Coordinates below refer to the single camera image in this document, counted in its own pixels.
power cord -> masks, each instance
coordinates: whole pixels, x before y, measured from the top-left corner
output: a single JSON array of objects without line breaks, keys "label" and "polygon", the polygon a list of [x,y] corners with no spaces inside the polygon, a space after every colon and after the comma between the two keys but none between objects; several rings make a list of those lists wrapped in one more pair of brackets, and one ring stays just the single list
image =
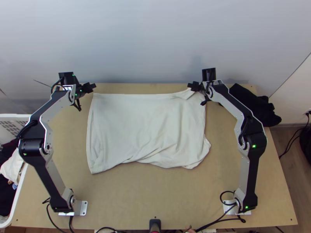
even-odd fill
[{"label": "power cord", "polygon": [[52,223],[53,226],[54,226],[57,230],[59,230],[60,232],[62,232],[62,233],[67,233],[67,232],[63,231],[62,229],[60,229],[58,226],[56,226],[55,223],[53,222],[53,220],[51,219],[51,216],[50,216],[50,213],[49,213],[49,205],[50,205],[50,204],[47,204],[47,206],[46,206],[46,212],[47,212],[47,216],[49,217],[51,223]]},{"label": "power cord", "polygon": [[303,129],[305,129],[306,127],[308,127],[309,121],[310,121],[310,117],[309,117],[310,114],[311,114],[311,111],[308,112],[308,113],[306,113],[306,116],[308,117],[308,121],[307,121],[306,125],[305,125],[303,128],[296,130],[296,132],[293,134],[292,138],[291,138],[291,139],[289,140],[289,142],[287,143],[287,146],[286,146],[285,151],[283,152],[283,154],[281,154],[281,155],[279,156],[279,159],[281,159],[282,156],[285,155],[285,154],[290,150],[290,148],[291,148],[292,144],[294,143],[294,141],[295,141],[297,138],[300,137],[300,135],[298,135],[298,136],[295,137],[295,139],[291,142],[291,140],[294,138],[294,136],[296,135],[296,133],[297,133],[298,131],[303,130]]},{"label": "power cord", "polygon": [[276,228],[277,228],[280,232],[284,233],[278,226],[276,226]]},{"label": "power cord", "polygon": [[71,233],[75,233],[75,232],[73,231],[73,229],[72,229],[72,226],[71,226],[71,224],[72,224],[72,219],[73,219],[73,216],[70,216],[70,218],[69,218],[69,230],[70,230]]},{"label": "power cord", "polygon": [[52,85],[52,87],[51,87],[51,94],[53,93],[53,89],[54,89],[55,86],[62,87],[65,90],[65,88],[61,84],[59,84],[59,82],[62,81],[63,79],[64,79],[64,77],[61,77],[56,83],[54,83]]},{"label": "power cord", "polygon": [[229,205],[231,206],[227,211],[225,211],[225,213],[223,215],[221,215],[218,219],[216,219],[215,221],[211,222],[211,223],[208,223],[200,228],[198,228],[196,230],[196,232],[199,232],[199,231],[202,231],[204,230],[205,228],[211,226],[211,225],[214,225],[216,223],[220,223],[220,222],[224,222],[224,221],[231,221],[231,220],[240,220],[241,222],[243,223],[246,223],[246,220],[241,218],[240,215],[237,215],[238,217],[237,218],[230,218],[230,219],[222,219],[231,209],[233,209],[234,207],[236,207],[236,203],[232,203],[232,204],[226,204],[222,201],[222,195],[225,194],[225,193],[234,193],[232,191],[224,191],[220,194],[219,198],[220,198],[220,201],[224,204],[224,205]]},{"label": "power cord", "polygon": [[[50,197],[47,198],[44,202],[42,202],[42,204],[48,203],[49,201],[50,201]],[[49,217],[50,222],[51,222],[52,225],[53,225],[57,230],[59,230],[60,232],[62,232],[62,233],[67,233],[67,232],[63,231],[62,229],[60,229],[58,226],[56,226],[56,224],[53,222],[53,220],[52,220],[52,218],[51,218],[51,216],[50,216],[50,213],[49,213],[49,206],[50,206],[50,204],[47,204],[47,206],[46,206],[46,212],[47,212],[47,216]],[[75,233],[75,232],[72,230],[72,228],[71,228],[72,219],[73,219],[73,216],[70,216],[70,219],[69,219],[69,229],[70,229],[71,233]]]}]

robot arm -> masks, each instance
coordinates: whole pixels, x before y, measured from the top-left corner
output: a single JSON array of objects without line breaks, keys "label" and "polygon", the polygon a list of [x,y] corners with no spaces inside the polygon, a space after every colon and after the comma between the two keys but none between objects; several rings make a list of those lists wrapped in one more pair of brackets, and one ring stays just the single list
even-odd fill
[{"label": "robot arm", "polygon": [[38,173],[51,197],[50,205],[53,211],[60,215],[85,215],[87,202],[75,200],[73,191],[66,188],[52,159],[53,132],[48,123],[66,106],[73,105],[80,111],[79,98],[85,93],[91,93],[96,85],[81,85],[73,72],[59,73],[59,77],[63,90],[56,87],[50,100],[31,115],[29,122],[17,136],[18,149],[23,160],[32,165]]},{"label": "robot arm", "polygon": [[234,98],[228,87],[216,80],[215,68],[202,70],[203,81],[189,83],[193,91],[199,91],[207,101],[220,103],[232,116],[237,119],[234,133],[236,135],[238,151],[241,153],[241,168],[239,186],[234,192],[235,213],[244,213],[257,206],[255,186],[259,158],[264,153],[267,145],[267,137],[262,123],[254,117],[251,110]]}]

wooden table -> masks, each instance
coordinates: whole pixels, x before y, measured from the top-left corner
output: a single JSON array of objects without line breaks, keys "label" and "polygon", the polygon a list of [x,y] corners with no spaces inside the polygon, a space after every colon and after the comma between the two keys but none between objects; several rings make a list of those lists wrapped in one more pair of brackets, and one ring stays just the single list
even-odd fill
[{"label": "wooden table", "polygon": [[[97,84],[98,93],[157,94],[186,89],[186,84]],[[254,86],[246,85],[252,92]],[[219,195],[238,186],[240,153],[236,149],[236,120],[218,103],[206,106],[205,134],[211,150],[196,168],[163,169],[138,162],[121,164],[92,175],[86,159],[87,118],[93,94],[80,101],[82,111],[73,107],[61,111],[52,121],[54,161],[68,188],[80,200],[89,201],[87,215],[74,217],[75,229],[148,229],[149,220],[159,218],[163,229],[193,228],[210,223],[223,214]],[[246,228],[297,224],[284,174],[271,137],[260,158],[256,194],[258,206],[246,223],[226,221],[212,228]],[[29,166],[13,218],[13,226],[52,228],[45,206],[49,197],[35,170]],[[68,228],[69,217],[53,221]]]}]

black cloth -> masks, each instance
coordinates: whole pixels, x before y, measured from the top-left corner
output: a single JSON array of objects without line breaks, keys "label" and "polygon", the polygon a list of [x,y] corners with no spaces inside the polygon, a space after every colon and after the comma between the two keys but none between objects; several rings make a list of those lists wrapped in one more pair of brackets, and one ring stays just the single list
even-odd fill
[{"label": "black cloth", "polygon": [[[0,151],[0,166],[12,156],[15,149],[15,143],[8,143],[3,146],[2,151]],[[12,184],[8,185],[7,182],[8,180],[0,175],[0,215],[2,216],[10,214],[16,192]]]},{"label": "black cloth", "polygon": [[311,126],[304,128],[300,133],[299,143],[301,150],[311,164]]},{"label": "black cloth", "polygon": [[263,126],[275,126],[282,121],[282,118],[275,115],[274,106],[269,103],[267,96],[256,96],[237,83],[229,89],[229,93],[248,107],[254,116],[262,122]]}]

white t-shirt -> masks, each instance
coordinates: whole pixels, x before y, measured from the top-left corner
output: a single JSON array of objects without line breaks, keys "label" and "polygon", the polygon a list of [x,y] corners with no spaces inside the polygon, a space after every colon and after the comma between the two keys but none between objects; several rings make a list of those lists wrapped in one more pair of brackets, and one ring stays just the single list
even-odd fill
[{"label": "white t-shirt", "polygon": [[211,146],[204,135],[203,100],[190,88],[171,94],[94,93],[86,139],[91,173],[133,161],[196,167]]}]

